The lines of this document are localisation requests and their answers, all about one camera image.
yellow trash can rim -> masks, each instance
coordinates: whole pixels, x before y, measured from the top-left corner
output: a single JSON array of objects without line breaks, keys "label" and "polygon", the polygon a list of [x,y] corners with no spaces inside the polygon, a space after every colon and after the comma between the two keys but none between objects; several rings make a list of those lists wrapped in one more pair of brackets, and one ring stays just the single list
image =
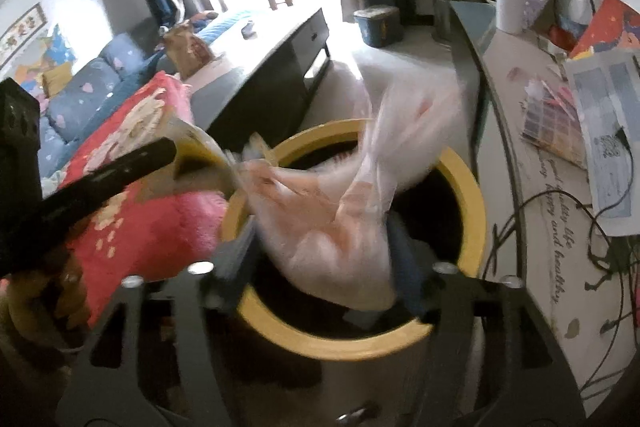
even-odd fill
[{"label": "yellow trash can rim", "polygon": [[[323,147],[347,141],[357,141],[367,120],[340,120],[303,131],[273,149],[279,165],[287,166],[306,154]],[[480,268],[486,239],[484,201],[473,174],[451,149],[440,156],[436,168],[453,189],[462,218],[462,246],[458,267],[470,277]],[[229,201],[222,221],[222,240],[238,236],[246,217],[246,197],[236,192]],[[300,331],[285,323],[265,306],[252,286],[242,296],[239,314],[264,338],[289,351],[319,360],[356,361],[382,357],[423,339],[431,325],[412,320],[390,331],[355,340],[336,340]]]}]

metal bolt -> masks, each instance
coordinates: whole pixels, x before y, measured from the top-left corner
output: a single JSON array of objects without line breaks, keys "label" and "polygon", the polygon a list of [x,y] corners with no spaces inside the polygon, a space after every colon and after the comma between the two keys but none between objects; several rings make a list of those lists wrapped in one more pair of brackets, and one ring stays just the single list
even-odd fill
[{"label": "metal bolt", "polygon": [[445,263],[444,261],[438,261],[437,263],[433,263],[433,270],[442,273],[443,275],[453,275],[454,273],[458,273],[458,267],[455,264]]},{"label": "metal bolt", "polygon": [[124,288],[137,288],[144,282],[144,278],[140,277],[140,275],[129,275],[125,277],[120,284],[122,284]]},{"label": "metal bolt", "polygon": [[341,415],[335,422],[342,427],[355,427],[367,420],[375,420],[378,416],[380,416],[380,406],[371,400],[367,400],[357,409]]},{"label": "metal bolt", "polygon": [[187,268],[187,272],[191,275],[203,275],[213,271],[213,268],[213,263],[210,263],[209,261],[198,261],[197,263],[191,264]]},{"label": "metal bolt", "polygon": [[500,283],[504,284],[508,288],[524,288],[524,281],[515,275],[505,275],[500,279]]}]

color swatch card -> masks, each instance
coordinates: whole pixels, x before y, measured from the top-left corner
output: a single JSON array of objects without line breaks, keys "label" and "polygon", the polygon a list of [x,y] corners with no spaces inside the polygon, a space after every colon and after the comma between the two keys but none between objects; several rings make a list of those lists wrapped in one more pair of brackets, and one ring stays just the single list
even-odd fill
[{"label": "color swatch card", "polygon": [[584,140],[575,107],[553,93],[539,78],[527,86],[522,137],[586,169]]}]

qr code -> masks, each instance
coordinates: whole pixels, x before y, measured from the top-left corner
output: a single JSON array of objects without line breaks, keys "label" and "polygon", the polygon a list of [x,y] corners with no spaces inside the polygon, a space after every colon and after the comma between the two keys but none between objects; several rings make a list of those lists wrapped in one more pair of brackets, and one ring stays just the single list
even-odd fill
[{"label": "qr code", "polygon": [[612,135],[600,136],[595,139],[596,144],[600,142],[600,151],[603,158],[617,158],[620,156],[620,141]]}]

black coffee table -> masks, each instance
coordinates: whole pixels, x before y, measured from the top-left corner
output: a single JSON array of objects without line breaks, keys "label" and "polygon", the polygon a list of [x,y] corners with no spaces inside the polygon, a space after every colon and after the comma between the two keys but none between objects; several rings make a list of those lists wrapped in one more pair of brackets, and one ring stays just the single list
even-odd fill
[{"label": "black coffee table", "polygon": [[[322,9],[285,8],[253,20],[254,37],[244,40],[246,21],[239,22],[212,45],[220,60],[185,80],[196,125],[234,152],[253,133],[270,146],[292,136],[330,60]],[[322,50],[324,62],[314,64]],[[305,78],[312,65],[318,73]]]}]

